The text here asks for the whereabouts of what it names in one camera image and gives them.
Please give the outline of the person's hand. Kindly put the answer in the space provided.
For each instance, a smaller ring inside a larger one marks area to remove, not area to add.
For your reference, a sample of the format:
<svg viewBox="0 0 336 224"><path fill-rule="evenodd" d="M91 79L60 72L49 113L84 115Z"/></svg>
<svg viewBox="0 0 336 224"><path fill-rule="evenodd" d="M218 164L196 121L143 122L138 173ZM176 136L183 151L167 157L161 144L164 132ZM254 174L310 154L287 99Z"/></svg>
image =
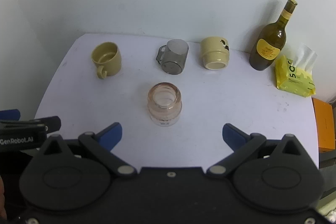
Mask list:
<svg viewBox="0 0 336 224"><path fill-rule="evenodd" d="M4 196L5 188L3 184L3 180L0 177L0 216L1 219L6 220L7 219L7 214L5 210L5 196Z"/></svg>

